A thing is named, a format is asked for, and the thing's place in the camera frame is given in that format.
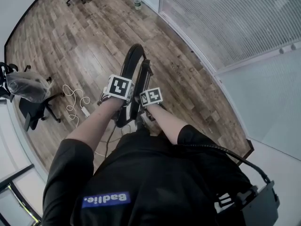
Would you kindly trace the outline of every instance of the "black device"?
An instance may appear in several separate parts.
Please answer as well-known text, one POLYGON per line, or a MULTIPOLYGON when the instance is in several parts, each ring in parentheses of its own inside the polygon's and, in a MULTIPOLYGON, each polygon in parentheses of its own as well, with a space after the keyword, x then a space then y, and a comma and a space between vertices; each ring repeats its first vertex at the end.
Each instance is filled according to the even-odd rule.
POLYGON ((141 44, 134 44, 128 51, 124 60, 120 76, 126 79, 132 79, 139 60, 143 58, 138 77, 135 83, 132 101, 130 103, 130 115, 127 119, 127 106, 121 108, 117 116, 112 119, 119 128, 124 127, 129 122, 136 119, 137 115, 144 113, 140 107, 140 93, 145 91, 149 85, 150 77, 153 75, 150 67, 150 60, 146 58, 144 49, 141 44))
MULTIPOLYGON (((132 79, 134 71, 138 65, 140 58, 143 61, 139 70, 138 78, 134 88, 132 103, 130 104, 130 119, 127 120, 127 107, 122 107, 118 116, 114 119, 117 127, 124 127, 130 121, 135 120, 137 115, 144 111, 140 106, 140 93, 145 91, 148 87, 150 77, 153 75, 150 68, 150 61, 146 58, 143 47, 140 44, 135 44, 131 47, 120 73, 121 77, 132 79)), ((252 186, 244 193, 238 193, 232 197, 220 199, 217 197, 217 202, 220 207, 230 205, 217 214, 216 221, 220 226, 273 226, 278 219, 278 207, 280 201, 276 195, 273 186, 274 181, 270 181, 268 176, 256 165, 240 157, 227 148, 218 145, 179 145, 179 146, 193 146, 193 147, 209 147, 216 150, 223 151, 235 159, 247 164, 255 169, 262 177, 266 186, 258 191, 256 186, 252 186)))
POLYGON ((220 226, 273 226, 275 224, 278 219, 277 209, 280 201, 273 189, 274 181, 270 181, 262 169, 227 148, 218 145, 196 144, 182 146, 209 147, 223 151, 255 169, 266 183, 266 186, 259 192, 257 186, 252 186, 245 193, 218 199, 217 202, 221 208, 231 204, 231 206, 218 213, 216 220, 220 226))

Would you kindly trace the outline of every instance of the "white charger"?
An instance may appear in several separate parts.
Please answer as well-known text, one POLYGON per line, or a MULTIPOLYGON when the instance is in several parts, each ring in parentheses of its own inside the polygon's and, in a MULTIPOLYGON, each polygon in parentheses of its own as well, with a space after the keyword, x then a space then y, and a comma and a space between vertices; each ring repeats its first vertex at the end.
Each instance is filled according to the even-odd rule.
POLYGON ((90 112, 87 110, 87 108, 83 106, 83 107, 81 108, 81 110, 82 110, 82 112, 85 114, 85 116, 88 118, 89 115, 90 115, 90 112))

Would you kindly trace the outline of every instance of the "wooden floor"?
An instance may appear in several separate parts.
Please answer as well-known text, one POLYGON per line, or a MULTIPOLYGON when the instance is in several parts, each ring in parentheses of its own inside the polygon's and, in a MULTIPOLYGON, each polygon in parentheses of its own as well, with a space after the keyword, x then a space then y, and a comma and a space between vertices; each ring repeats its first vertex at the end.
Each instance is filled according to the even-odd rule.
MULTIPOLYGON (((249 152, 246 137, 220 88, 183 40, 146 5, 136 11, 132 0, 87 0, 86 4, 72 0, 70 7, 65 2, 39 0, 33 6, 7 45, 8 63, 19 68, 31 65, 45 78, 51 76, 54 92, 61 91, 64 84, 82 89, 91 98, 87 108, 92 112, 108 76, 120 73, 127 51, 140 43, 154 72, 150 88, 161 88, 167 109, 216 143, 242 156, 249 152)), ((28 132, 46 169, 60 141, 76 125, 65 109, 73 104, 73 97, 60 97, 53 104, 62 123, 49 117, 28 132)), ((83 121, 79 103, 76 109, 83 121)), ((106 134, 112 126, 110 123, 106 134)), ((116 130, 113 139, 120 135, 116 130)), ((110 144, 109 151, 117 142, 110 144)), ((104 151, 105 143, 100 143, 97 152, 104 151)), ((95 154, 95 167, 102 161, 103 157, 95 154)))

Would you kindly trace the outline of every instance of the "forearm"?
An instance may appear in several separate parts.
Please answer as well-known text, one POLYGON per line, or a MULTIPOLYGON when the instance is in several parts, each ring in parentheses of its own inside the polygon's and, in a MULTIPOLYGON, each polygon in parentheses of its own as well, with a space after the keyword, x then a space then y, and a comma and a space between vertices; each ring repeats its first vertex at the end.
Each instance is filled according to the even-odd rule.
POLYGON ((146 109, 156 119, 157 123, 172 144, 178 143, 178 136, 181 129, 188 123, 180 120, 158 104, 148 105, 146 109))
POLYGON ((86 143, 93 151, 97 148, 113 114, 120 109, 123 100, 110 98, 104 101, 67 139, 76 139, 86 143))

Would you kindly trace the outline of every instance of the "white cable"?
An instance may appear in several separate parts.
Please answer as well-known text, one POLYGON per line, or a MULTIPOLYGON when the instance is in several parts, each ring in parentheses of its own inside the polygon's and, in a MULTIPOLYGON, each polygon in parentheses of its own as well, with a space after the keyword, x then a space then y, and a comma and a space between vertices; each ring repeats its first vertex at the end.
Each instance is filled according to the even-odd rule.
POLYGON ((101 155, 101 154, 99 154, 99 153, 97 153, 97 152, 95 152, 97 155, 100 155, 100 156, 105 156, 105 155, 101 155))
POLYGON ((83 108, 83 107, 81 106, 81 101, 83 101, 83 102, 87 105, 87 104, 90 103, 91 99, 90 99, 89 97, 85 97, 85 96, 84 96, 84 92, 83 92, 81 89, 72 90, 68 85, 63 85, 63 93, 64 93, 66 96, 72 96, 72 95, 74 95, 74 104, 73 104, 73 105, 68 105, 68 106, 66 107, 66 109, 67 109, 67 111, 73 111, 73 110, 75 111, 75 114, 70 114, 70 113, 68 113, 68 114, 69 114, 69 119, 70 119, 70 120, 74 120, 75 118, 77 118, 76 127, 79 125, 79 117, 77 116, 77 111, 76 111, 75 108, 74 108, 74 107, 75 107, 75 104, 76 104, 76 95, 75 95, 75 92, 76 92, 77 90, 79 90, 79 91, 81 91, 81 92, 83 93, 83 97, 82 97, 82 99, 79 101, 80 107, 83 108), (67 94, 67 93, 65 92, 65 90, 64 90, 64 87, 65 87, 65 86, 67 86, 68 89, 72 92, 71 94, 67 94))

